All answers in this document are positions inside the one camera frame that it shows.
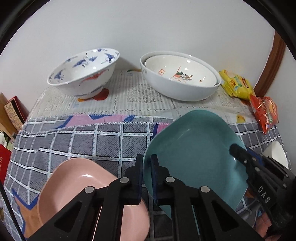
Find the right human hand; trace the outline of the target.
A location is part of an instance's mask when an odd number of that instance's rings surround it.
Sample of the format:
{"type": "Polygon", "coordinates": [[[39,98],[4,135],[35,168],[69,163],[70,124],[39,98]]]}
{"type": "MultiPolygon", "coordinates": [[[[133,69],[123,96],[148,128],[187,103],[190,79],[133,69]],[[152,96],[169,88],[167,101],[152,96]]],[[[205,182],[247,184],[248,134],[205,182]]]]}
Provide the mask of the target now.
{"type": "Polygon", "coordinates": [[[265,212],[256,220],[255,230],[265,241],[277,241],[280,238],[280,235],[267,236],[267,230],[271,225],[272,223],[265,212]]]}

